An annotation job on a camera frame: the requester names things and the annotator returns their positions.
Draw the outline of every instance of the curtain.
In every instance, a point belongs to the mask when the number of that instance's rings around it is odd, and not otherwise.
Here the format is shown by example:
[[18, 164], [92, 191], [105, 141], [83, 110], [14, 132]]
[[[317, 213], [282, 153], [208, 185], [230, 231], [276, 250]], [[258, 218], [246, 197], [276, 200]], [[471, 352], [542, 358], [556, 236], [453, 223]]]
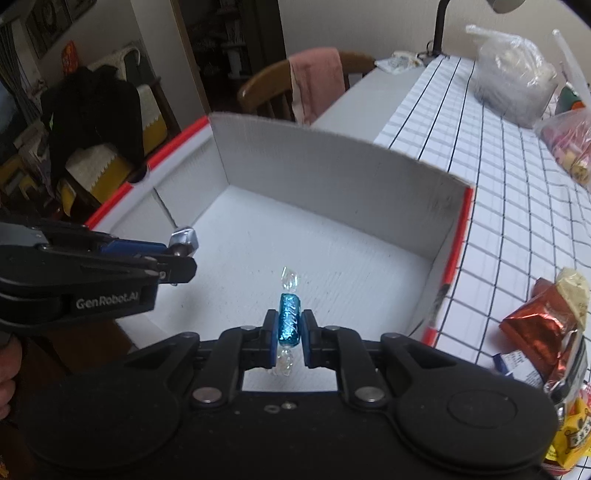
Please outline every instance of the curtain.
[[33, 123], [39, 118], [40, 113], [22, 88], [19, 60], [14, 48], [11, 24], [0, 25], [0, 76], [3, 83], [14, 95], [27, 123]]

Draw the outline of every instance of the table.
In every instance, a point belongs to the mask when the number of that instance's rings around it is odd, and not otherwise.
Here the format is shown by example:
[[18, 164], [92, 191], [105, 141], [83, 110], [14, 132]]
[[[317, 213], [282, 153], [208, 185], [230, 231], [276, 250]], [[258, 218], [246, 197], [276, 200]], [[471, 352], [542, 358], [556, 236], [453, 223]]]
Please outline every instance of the table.
[[[491, 368], [493, 354], [515, 348], [498, 323], [527, 300], [537, 278], [553, 280], [574, 267], [591, 280], [591, 197], [535, 132], [476, 100], [472, 60], [439, 57], [409, 86], [411, 73], [418, 72], [372, 72], [313, 127], [397, 150], [475, 185], [456, 279], [437, 316], [436, 348]], [[585, 344], [589, 356], [589, 313]], [[585, 378], [591, 381], [591, 370]], [[581, 459], [563, 478], [587, 478], [588, 464]]]
[[324, 112], [312, 127], [374, 141], [424, 70], [419, 67], [392, 75], [374, 69]]

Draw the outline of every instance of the lamp head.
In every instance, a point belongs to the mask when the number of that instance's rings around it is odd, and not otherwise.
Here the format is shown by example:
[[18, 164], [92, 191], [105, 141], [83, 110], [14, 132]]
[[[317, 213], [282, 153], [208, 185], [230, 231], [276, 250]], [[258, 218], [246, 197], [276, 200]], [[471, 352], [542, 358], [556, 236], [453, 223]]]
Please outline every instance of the lamp head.
[[498, 14], [507, 14], [519, 7], [525, 0], [486, 0]]

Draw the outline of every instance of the white cardboard box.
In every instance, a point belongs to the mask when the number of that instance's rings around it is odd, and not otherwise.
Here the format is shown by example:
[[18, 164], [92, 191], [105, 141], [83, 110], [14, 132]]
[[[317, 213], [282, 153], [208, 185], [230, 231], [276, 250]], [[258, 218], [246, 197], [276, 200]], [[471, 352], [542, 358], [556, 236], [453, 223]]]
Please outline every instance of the white cardboard box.
[[[89, 226], [168, 243], [178, 226], [199, 238], [197, 274], [162, 285], [152, 312], [120, 320], [140, 348], [183, 331], [204, 340], [261, 325], [278, 307], [284, 266], [300, 277], [319, 325], [378, 340], [429, 328], [455, 274], [472, 189], [394, 151], [289, 122], [214, 114], [196, 122], [125, 184]], [[245, 390], [331, 390], [295, 349], [289, 377], [245, 375]]]

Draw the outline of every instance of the doorway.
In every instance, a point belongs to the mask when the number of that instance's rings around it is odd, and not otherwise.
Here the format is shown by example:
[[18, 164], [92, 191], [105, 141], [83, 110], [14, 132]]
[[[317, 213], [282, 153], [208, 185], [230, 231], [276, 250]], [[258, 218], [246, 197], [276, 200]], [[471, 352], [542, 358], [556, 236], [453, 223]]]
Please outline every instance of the doorway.
[[194, 58], [200, 77], [197, 85], [203, 86], [199, 88], [206, 97], [203, 104], [208, 103], [211, 111], [240, 113], [236, 98], [240, 87], [264, 67], [286, 58], [277, 0], [174, 3], [187, 56]]

